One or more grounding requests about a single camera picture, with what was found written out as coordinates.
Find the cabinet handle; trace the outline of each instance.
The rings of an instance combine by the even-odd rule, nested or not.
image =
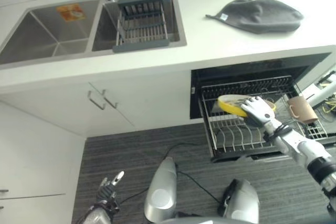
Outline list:
[[[98,103],[96,103],[96,102],[91,98],[91,93],[92,93],[92,91],[90,90],[90,91],[88,92],[88,99],[90,100],[90,102],[92,102],[95,106],[97,106],[97,107],[100,108],[101,110],[104,110],[106,104],[104,103],[103,106],[100,106]]]
[[[104,100],[105,100],[109,105],[111,105],[112,108],[114,108],[114,109],[116,110],[116,109],[117,109],[117,106],[118,106],[118,103],[116,102],[115,104],[113,104],[112,102],[110,102],[110,100],[106,98],[105,93],[106,93],[106,89],[104,89],[103,92],[101,93],[101,95],[103,96]]]

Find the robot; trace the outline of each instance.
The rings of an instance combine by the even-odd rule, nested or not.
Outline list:
[[[265,128],[265,141],[292,157],[311,174],[329,199],[328,212],[336,216],[336,160],[323,145],[305,138],[288,125],[283,125],[273,110],[260,97],[245,100],[241,108],[247,113],[249,123]],[[120,172],[113,180],[103,180],[97,192],[97,202],[85,215],[83,224],[111,224],[119,211],[116,201],[116,184]],[[259,223],[259,199],[247,180],[234,179],[226,188],[218,207],[220,217],[199,217],[176,212],[176,167],[167,157],[157,169],[144,204],[144,223],[162,224],[247,224]]]

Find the yellow dish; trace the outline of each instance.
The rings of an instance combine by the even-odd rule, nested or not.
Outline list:
[[[242,94],[226,94],[226,95],[221,95],[218,97],[218,106],[225,112],[233,114],[233,115],[238,115],[242,116],[244,118],[247,117],[247,114],[240,105],[246,100],[251,98],[249,95],[242,95]],[[276,106],[274,103],[264,100],[271,108],[273,111],[275,111]]]

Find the dish drying rack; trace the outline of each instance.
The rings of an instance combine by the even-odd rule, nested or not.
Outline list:
[[[162,0],[121,0],[117,40],[113,51],[131,51],[169,45]]]
[[[263,139],[264,129],[248,126],[242,118],[228,114],[219,108],[217,98],[224,94],[258,95],[276,105],[276,119],[283,124],[288,124],[302,135],[317,141],[327,138],[327,133],[319,120],[305,125],[292,118],[287,101],[300,93],[291,76],[201,87],[200,107],[205,121],[212,162],[278,152],[276,146]]]

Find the mug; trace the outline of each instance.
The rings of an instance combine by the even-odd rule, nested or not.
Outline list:
[[[302,123],[313,123],[318,117],[304,97],[293,97],[288,100],[291,115]]]

